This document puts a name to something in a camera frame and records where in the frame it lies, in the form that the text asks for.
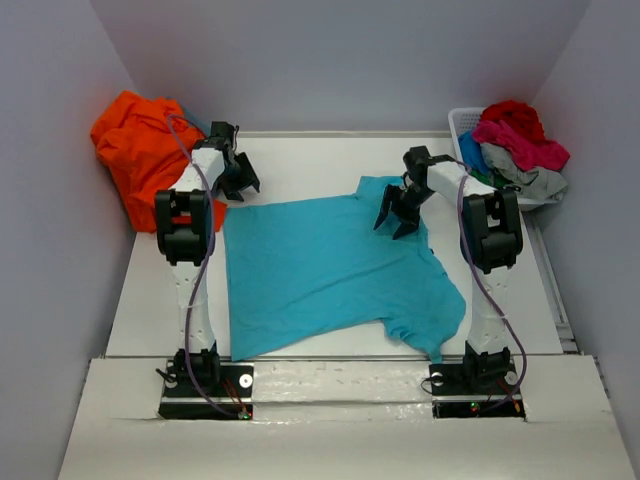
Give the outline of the orange t shirt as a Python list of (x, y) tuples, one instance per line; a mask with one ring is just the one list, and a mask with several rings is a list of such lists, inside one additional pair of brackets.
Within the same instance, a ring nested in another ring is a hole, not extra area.
[(133, 229), (156, 231), (154, 199), (178, 181), (204, 133), (189, 125), (177, 101), (121, 92), (95, 121), (90, 139), (109, 170)]

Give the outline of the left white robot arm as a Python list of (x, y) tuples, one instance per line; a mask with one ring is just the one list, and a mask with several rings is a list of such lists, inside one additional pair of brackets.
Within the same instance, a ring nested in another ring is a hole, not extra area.
[(179, 318), (177, 352), (165, 381), (208, 397), (221, 383), (206, 277), (215, 222), (223, 218), (215, 211), (214, 199), (222, 192), (226, 199), (242, 202), (242, 192), (259, 191), (260, 180), (248, 156), (237, 151), (237, 126), (214, 121), (210, 133), (187, 150), (173, 127), (179, 118), (171, 114), (167, 125), (188, 164), (179, 179), (154, 198), (157, 244), (174, 276)]

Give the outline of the teal t shirt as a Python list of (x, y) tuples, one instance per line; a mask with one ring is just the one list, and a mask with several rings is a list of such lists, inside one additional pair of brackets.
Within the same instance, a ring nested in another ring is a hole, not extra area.
[(361, 177), (348, 195), (233, 208), (225, 242), (231, 357), (380, 321), (387, 337), (438, 361), (466, 302), (428, 245), (374, 222), (395, 176)]

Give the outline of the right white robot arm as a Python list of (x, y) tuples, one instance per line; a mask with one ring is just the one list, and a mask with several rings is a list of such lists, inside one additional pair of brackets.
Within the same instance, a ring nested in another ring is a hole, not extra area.
[(487, 186), (449, 155), (432, 155), (425, 146), (403, 156), (406, 171), (400, 186), (384, 190), (375, 225), (388, 218), (401, 239), (418, 231), (421, 206), (434, 194), (456, 209), (460, 250), (472, 275), (472, 318), (461, 361), (433, 365), (428, 381), (440, 397), (518, 393), (524, 374), (517, 371), (508, 342), (517, 336), (503, 304), (509, 274), (523, 249), (516, 193)]

